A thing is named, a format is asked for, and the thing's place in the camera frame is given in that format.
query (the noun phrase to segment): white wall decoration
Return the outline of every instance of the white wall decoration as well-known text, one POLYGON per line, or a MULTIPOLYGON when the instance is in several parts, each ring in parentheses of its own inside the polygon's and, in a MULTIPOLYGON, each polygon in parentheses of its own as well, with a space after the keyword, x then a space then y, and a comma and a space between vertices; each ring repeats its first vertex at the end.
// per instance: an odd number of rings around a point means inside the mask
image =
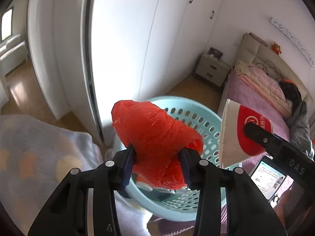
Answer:
POLYGON ((282 33, 284 33, 295 44, 296 47, 298 47, 298 49, 313 67, 314 61, 312 60, 311 55, 308 53, 308 51, 304 48, 303 44, 277 19, 271 18, 270 22, 282 33))

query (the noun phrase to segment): phone screen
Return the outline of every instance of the phone screen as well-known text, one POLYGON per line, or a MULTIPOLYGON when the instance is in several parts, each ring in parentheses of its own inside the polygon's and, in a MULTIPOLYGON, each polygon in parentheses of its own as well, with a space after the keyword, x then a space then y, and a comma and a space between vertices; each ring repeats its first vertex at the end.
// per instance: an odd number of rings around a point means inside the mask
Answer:
POLYGON ((285 175, 263 161, 260 162, 251 176, 251 179, 268 200, 273 197, 285 178, 285 175))

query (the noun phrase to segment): window frame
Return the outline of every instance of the window frame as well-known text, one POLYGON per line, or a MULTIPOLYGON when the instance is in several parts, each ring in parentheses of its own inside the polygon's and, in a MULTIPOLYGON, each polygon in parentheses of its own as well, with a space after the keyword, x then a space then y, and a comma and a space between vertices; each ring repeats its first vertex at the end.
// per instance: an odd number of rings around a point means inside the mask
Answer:
POLYGON ((12 7, 10 7, 10 8, 8 8, 6 11, 5 11, 5 13, 4 14, 6 14, 8 11, 10 11, 10 10, 12 10, 12 14, 11 14, 11 35, 9 35, 7 38, 5 38, 4 40, 2 40, 2 18, 3 18, 3 15, 2 15, 2 17, 1 17, 1 19, 0 19, 0 43, 2 43, 2 42, 4 42, 4 41, 6 41, 8 38, 10 38, 12 35, 13 35, 13 6, 12 7))

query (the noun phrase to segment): red plastic bag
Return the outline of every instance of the red plastic bag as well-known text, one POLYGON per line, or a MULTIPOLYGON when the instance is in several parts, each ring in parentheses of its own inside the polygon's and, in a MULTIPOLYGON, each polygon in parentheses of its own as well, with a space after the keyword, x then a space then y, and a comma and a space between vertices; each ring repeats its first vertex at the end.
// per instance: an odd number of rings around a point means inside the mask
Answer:
POLYGON ((179 189, 186 185, 176 154, 184 147, 202 153, 202 137, 195 129, 151 102, 119 101, 111 115, 123 144, 135 147, 134 173, 153 187, 179 189))

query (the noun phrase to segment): silver screw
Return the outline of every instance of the silver screw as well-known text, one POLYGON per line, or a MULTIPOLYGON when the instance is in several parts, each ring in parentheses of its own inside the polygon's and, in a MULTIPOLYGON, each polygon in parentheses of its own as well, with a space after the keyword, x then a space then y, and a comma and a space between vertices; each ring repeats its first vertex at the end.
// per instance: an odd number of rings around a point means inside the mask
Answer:
POLYGON ((237 167, 237 168, 235 168, 235 172, 236 172, 237 174, 243 174, 243 173, 244 173, 244 170, 243 170, 242 168, 240 168, 240 167, 237 167))
POLYGON ((201 166, 207 166, 209 164, 209 162, 207 160, 205 160, 205 159, 202 159, 202 160, 199 161, 199 164, 201 166))
POLYGON ((70 173, 71 173, 72 175, 76 175, 76 174, 79 173, 79 169, 74 168, 74 169, 72 169, 72 170, 70 171, 70 173))
POLYGON ((115 165, 115 162, 113 160, 108 160, 105 162, 106 167, 113 167, 115 165))

